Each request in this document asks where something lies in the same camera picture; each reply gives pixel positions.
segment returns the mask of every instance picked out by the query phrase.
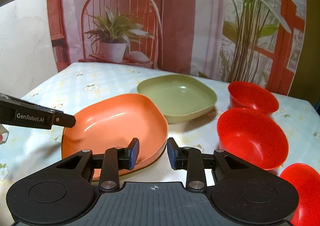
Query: red bowl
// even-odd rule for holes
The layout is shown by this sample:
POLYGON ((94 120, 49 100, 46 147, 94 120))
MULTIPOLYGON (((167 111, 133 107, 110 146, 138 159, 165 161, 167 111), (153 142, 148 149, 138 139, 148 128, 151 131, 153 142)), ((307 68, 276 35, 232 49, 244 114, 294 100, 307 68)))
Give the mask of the red bowl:
POLYGON ((251 108, 271 115, 279 109, 278 100, 268 90, 248 82, 232 82, 228 86, 231 108, 251 108))
POLYGON ((288 156, 282 129, 263 113, 247 108, 224 112, 218 119, 219 147, 264 170, 273 170, 288 156))
POLYGON ((320 174, 312 167, 296 163, 280 175, 298 191, 299 204, 291 223, 294 226, 320 225, 320 174))

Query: green plate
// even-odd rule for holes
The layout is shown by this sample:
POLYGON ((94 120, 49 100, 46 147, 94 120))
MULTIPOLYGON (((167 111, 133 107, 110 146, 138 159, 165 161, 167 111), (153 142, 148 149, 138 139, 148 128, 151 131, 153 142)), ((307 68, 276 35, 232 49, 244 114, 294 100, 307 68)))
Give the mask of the green plate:
POLYGON ((218 99, 210 87, 182 74, 147 79, 138 84, 137 91, 155 103, 168 123, 200 117, 210 112, 218 99))

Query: crosshair symbol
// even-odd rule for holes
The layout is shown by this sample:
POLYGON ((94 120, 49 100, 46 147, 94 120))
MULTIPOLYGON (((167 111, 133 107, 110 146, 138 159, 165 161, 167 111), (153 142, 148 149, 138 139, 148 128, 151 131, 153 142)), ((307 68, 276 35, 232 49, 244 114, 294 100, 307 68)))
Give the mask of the crosshair symbol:
POLYGON ((149 187, 149 188, 151 188, 153 191, 155 191, 155 190, 158 190, 158 189, 161 188, 161 187, 156 186, 156 185, 153 185, 153 186, 151 186, 151 187, 149 187))

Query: table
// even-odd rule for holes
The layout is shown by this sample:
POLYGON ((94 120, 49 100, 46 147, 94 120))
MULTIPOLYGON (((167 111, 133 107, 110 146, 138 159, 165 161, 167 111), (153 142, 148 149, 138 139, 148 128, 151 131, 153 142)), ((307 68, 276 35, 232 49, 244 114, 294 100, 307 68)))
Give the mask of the table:
MULTIPOLYGON (((168 74, 168 72, 136 66, 106 63, 74 63, 51 77, 26 96, 24 100, 75 114, 79 110, 119 94, 136 93, 139 82, 168 74)), ((211 87, 218 96, 215 110, 193 121, 169 125, 169 137, 179 146, 191 146, 203 153, 218 148, 216 124, 219 116, 229 108, 228 84, 197 78, 211 87)), ((289 155, 278 169, 293 163, 306 163, 320 172, 320 117, 312 105, 304 100, 276 95, 279 110, 272 118, 280 125, 289 142, 289 155)), ((62 127, 51 130, 30 129, 5 125, 9 138, 0 145, 0 221, 2 226, 13 223, 6 207, 5 195, 19 179, 61 159, 62 127)), ((174 171, 168 156, 142 170, 122 176, 124 181, 182 181, 186 171, 174 171)), ((208 185, 213 185, 210 170, 206 171, 208 185)))

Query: gray ribbed panel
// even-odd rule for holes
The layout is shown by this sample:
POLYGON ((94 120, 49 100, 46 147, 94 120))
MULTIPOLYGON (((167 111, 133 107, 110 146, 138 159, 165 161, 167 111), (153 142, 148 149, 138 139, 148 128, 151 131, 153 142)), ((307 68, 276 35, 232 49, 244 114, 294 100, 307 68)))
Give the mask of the gray ribbed panel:
POLYGON ((65 226, 239 225, 217 213, 204 194, 188 192, 181 183, 130 182, 117 193, 102 194, 90 212, 65 226))

